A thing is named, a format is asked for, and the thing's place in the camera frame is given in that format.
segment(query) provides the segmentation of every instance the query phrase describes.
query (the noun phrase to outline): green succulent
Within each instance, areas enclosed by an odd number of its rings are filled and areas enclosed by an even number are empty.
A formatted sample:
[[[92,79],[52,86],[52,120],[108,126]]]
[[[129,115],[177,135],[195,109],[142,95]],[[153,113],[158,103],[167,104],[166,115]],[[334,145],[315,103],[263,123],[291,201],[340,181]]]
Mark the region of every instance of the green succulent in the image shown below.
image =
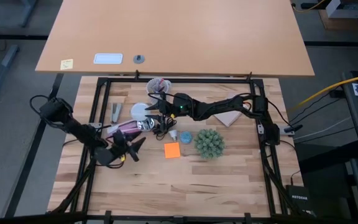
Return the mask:
[[[225,147],[223,137],[212,129],[202,129],[194,139],[197,151],[204,159],[217,158],[223,155]]]

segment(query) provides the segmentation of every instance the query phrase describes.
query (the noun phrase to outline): small blue object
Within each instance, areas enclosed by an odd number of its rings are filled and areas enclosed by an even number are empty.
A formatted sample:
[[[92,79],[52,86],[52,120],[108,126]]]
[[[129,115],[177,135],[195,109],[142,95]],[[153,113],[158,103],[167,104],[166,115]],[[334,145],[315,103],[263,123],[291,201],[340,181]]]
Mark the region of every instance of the small blue object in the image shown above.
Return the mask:
[[[193,138],[191,137],[191,133],[189,131],[184,131],[180,134],[180,141],[189,144]]]

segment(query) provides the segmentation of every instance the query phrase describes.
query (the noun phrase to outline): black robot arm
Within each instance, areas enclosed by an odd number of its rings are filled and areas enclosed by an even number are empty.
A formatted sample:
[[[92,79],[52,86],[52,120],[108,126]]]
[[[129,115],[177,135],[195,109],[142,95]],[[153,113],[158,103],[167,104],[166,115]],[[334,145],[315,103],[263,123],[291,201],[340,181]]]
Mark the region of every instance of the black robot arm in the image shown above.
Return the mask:
[[[177,93],[171,95],[173,97],[173,104],[166,100],[167,93],[149,93],[149,96],[158,99],[157,103],[147,110],[159,110],[162,115],[148,115],[149,117],[156,119],[165,127],[165,117],[171,116],[181,117],[189,116],[194,121],[202,121],[208,119],[214,114],[224,113],[228,111],[240,111],[242,114],[249,118],[257,119],[264,127],[265,142],[273,145],[280,144],[280,129],[273,123],[269,112],[269,101],[266,97],[251,95],[250,93],[238,94],[230,99],[217,101],[214,103],[204,103],[195,100],[184,93]],[[250,100],[252,102],[252,111],[243,107],[245,101]]]

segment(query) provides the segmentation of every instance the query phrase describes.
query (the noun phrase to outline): light wood desk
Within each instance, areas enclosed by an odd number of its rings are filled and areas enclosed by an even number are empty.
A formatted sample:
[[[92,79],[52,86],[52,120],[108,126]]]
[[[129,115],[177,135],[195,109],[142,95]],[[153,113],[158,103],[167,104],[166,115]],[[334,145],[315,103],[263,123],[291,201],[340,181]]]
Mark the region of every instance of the light wood desk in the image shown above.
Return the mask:
[[[89,120],[97,79],[81,79],[74,105],[74,117],[81,123]],[[264,78],[264,84],[267,98],[287,117],[278,79]],[[130,109],[134,103],[148,102],[145,85],[112,83],[109,105],[124,103],[119,123],[131,118]],[[249,85],[173,83],[171,93],[176,92],[213,102],[231,93],[249,92]],[[273,107],[269,112],[275,123],[283,123]],[[109,121],[109,115],[110,106],[105,121]],[[189,145],[180,143],[181,158],[166,159],[163,144],[171,142],[171,137],[166,135],[163,141],[158,141],[152,133],[143,133],[140,137],[147,139],[139,151],[139,162],[128,158],[120,169],[96,168],[88,213],[103,215],[111,210],[113,215],[243,217],[244,212],[249,212],[253,217],[269,217],[255,120],[240,116],[229,128],[214,116],[198,122],[189,117],[177,118],[177,121],[175,129],[191,131],[193,136],[200,129],[219,131],[226,142],[224,155],[211,161],[203,160],[192,141]],[[66,141],[73,138],[68,135]],[[293,144],[291,138],[282,137],[282,140]],[[74,142],[63,148],[49,210],[57,207],[74,186],[82,147],[81,143]],[[290,176],[299,170],[296,153],[291,146],[281,143],[277,146],[277,154],[283,184],[289,184]],[[294,177],[296,185],[303,185],[300,174]],[[277,212],[280,212],[274,186],[273,193]],[[81,209],[83,195],[84,187],[78,209]]]
[[[36,71],[67,59],[64,73],[314,75],[289,0],[64,0]]]

